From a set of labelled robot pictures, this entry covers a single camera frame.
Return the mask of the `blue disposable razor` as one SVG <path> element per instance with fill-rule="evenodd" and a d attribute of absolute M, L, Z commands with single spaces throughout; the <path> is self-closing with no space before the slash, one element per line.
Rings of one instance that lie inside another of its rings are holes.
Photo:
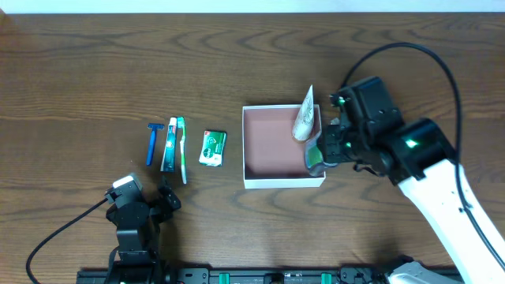
<path fill-rule="evenodd" d="M 163 130 L 165 128 L 164 124 L 159 124 L 159 123 L 149 123 L 148 128 L 151 130 L 150 138 L 149 138 L 149 145 L 148 145 L 148 151 L 147 151 L 147 157 L 146 157 L 146 165 L 150 166 L 153 161 L 154 153 L 155 153 L 155 143 L 157 140 L 157 132 L 159 130 Z"/>

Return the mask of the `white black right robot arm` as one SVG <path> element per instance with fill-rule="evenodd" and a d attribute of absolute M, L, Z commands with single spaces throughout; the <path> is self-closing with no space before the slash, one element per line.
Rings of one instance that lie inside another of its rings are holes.
<path fill-rule="evenodd" d="M 395 123 L 369 137 L 357 125 L 328 125 L 316 140 L 327 168 L 386 177 L 425 217 L 465 283 L 504 281 L 504 239 L 475 197 L 458 153 L 430 119 Z"/>

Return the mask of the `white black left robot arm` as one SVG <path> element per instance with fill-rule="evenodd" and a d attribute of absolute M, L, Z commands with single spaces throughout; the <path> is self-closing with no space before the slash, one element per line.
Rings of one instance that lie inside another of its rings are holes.
<path fill-rule="evenodd" d="M 115 181 L 105 193 L 106 218 L 116 226 L 118 247 L 109 257 L 106 283 L 176 283 L 177 273 L 159 253 L 160 224 L 171 219 L 181 201 L 163 177 L 158 197 L 147 201 L 135 174 Z"/>

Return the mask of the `green white toothbrush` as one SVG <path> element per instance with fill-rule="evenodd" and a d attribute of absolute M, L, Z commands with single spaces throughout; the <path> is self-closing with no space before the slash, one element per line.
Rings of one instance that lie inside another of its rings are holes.
<path fill-rule="evenodd" d="M 185 140 L 186 140 L 186 127 L 185 119 L 183 117 L 177 117 L 177 126 L 181 130 L 182 135 L 179 142 L 180 153 L 181 153 L 181 179 L 184 185 L 187 184 L 187 173 L 186 173 L 186 161 L 185 161 Z"/>

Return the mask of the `green white toothpaste tube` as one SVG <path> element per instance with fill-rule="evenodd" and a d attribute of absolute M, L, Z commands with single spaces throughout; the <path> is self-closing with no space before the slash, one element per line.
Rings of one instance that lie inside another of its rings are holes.
<path fill-rule="evenodd" d="M 163 161 L 160 167 L 161 172 L 174 172 L 177 129 L 178 129 L 177 118 L 176 117 L 170 118 L 163 153 Z"/>

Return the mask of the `clear bottle with dark base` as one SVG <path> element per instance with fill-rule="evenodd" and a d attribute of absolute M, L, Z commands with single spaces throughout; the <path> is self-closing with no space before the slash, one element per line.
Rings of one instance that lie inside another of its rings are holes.
<path fill-rule="evenodd" d="M 305 167 L 312 177 L 320 176 L 326 169 L 324 158 L 321 150 L 318 148 L 318 139 L 321 136 L 321 131 L 305 142 Z"/>

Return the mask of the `white cream tube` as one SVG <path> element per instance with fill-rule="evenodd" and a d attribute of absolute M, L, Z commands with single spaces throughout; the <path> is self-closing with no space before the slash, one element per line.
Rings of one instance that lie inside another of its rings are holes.
<path fill-rule="evenodd" d="M 300 142 L 306 141 L 312 133 L 314 121 L 313 86 L 311 85 L 295 119 L 292 129 L 293 138 Z"/>

